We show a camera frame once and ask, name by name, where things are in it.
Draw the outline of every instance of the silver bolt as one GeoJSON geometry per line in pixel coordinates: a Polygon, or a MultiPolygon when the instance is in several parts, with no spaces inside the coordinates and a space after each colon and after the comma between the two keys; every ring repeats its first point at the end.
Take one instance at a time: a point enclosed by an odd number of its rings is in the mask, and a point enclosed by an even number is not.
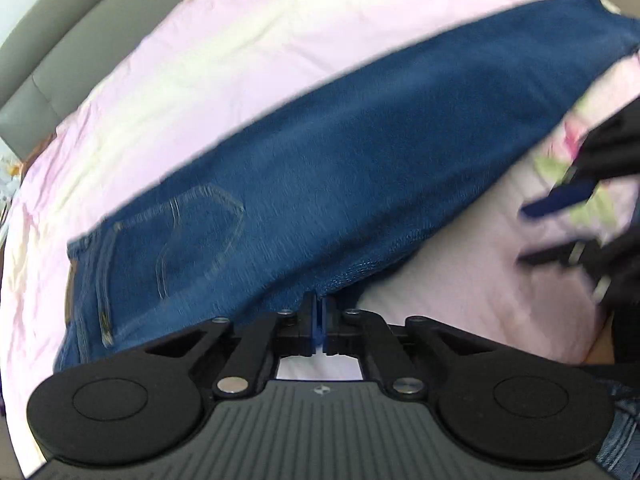
{"type": "Polygon", "coordinates": [[[242,377],[225,377],[218,381],[218,389],[226,394],[240,394],[248,387],[248,381],[242,377]]]}
{"type": "Polygon", "coordinates": [[[396,379],[393,388],[399,394],[418,394],[424,389],[424,383],[415,377],[401,377],[396,379]]]}

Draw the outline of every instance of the jeans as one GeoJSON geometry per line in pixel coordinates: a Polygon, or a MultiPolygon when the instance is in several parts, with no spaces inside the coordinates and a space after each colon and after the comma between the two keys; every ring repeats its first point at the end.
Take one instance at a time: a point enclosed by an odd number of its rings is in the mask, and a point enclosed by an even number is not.
{"type": "Polygon", "coordinates": [[[398,262],[543,139],[640,22],[545,0],[284,105],[69,244],[56,370],[215,316],[296,308],[398,262]]]}
{"type": "Polygon", "coordinates": [[[640,392],[607,381],[612,396],[624,396],[616,401],[613,425],[596,461],[619,480],[640,478],[640,392]]]}

